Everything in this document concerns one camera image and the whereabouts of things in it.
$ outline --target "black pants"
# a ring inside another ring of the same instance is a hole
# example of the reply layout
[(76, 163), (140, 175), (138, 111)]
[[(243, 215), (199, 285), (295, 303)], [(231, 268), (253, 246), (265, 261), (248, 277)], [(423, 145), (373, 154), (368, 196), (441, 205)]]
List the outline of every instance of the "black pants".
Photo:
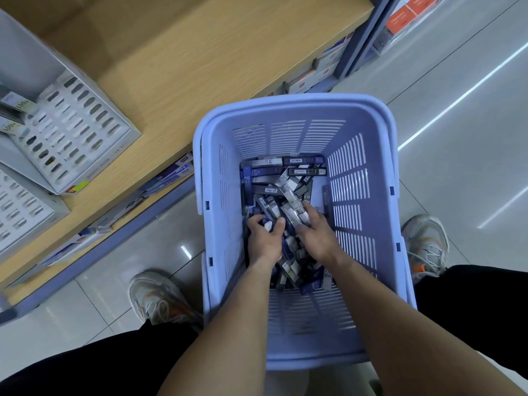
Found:
[(24, 368), (0, 382), (0, 395), (155, 395), (197, 336), (188, 324), (147, 321)]
[(528, 379), (528, 273), (453, 266), (414, 287), (418, 310), (473, 349)]
[[(418, 309), (472, 348), (528, 379), (524, 330), (528, 273), (453, 266), (415, 287)], [(197, 334), (186, 324), (115, 335), (30, 365), (0, 382), (0, 395), (156, 394)]]

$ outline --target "forearm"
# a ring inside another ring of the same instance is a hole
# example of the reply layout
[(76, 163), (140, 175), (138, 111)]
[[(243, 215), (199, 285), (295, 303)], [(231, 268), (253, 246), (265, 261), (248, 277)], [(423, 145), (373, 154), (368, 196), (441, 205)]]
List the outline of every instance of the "forearm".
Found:
[(225, 305), (172, 368), (160, 395), (262, 394), (269, 271), (259, 264), (246, 270)]
[(387, 394), (524, 394), (349, 256), (328, 268)]

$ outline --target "hand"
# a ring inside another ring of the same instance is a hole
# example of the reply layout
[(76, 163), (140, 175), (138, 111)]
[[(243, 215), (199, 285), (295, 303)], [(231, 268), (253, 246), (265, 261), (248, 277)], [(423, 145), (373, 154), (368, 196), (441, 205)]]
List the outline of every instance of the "hand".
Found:
[(347, 255), (323, 214), (319, 214), (309, 203), (302, 202), (312, 227), (299, 225), (295, 231), (306, 246), (306, 251), (322, 265), (329, 268)]
[(257, 214), (247, 221), (247, 227), (251, 230), (249, 244), (249, 264), (264, 264), (269, 269), (273, 268), (275, 263), (281, 258), (282, 253), (282, 234), (286, 226), (284, 218), (279, 218), (275, 223), (273, 232), (268, 232), (266, 228), (259, 225), (263, 215)]

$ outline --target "blue plastic basket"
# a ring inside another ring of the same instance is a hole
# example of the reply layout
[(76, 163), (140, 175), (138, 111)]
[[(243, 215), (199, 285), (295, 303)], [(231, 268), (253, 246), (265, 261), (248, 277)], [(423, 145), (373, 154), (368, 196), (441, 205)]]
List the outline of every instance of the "blue plastic basket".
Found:
[[(214, 316), (245, 267), (240, 163), (258, 156), (323, 154), (344, 250), (416, 307), (400, 234), (398, 147), (392, 114), (361, 94), (299, 94), (242, 101), (209, 112), (194, 134), (198, 212), (204, 215), (204, 314)], [(268, 370), (367, 361), (340, 291), (270, 291)]]

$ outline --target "yellow sticker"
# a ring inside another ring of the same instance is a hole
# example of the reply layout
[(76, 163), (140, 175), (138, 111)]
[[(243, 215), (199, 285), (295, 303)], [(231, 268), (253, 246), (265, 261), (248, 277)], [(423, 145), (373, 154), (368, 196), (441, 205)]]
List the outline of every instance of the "yellow sticker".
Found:
[(83, 190), (83, 189), (86, 187), (86, 185), (88, 185), (89, 183), (90, 183), (89, 181), (84, 180), (84, 181), (82, 181), (80, 184), (78, 184), (77, 186), (74, 186), (74, 187), (71, 189), (71, 191), (74, 193), (74, 192), (78, 192), (78, 191), (80, 191), (80, 190)]

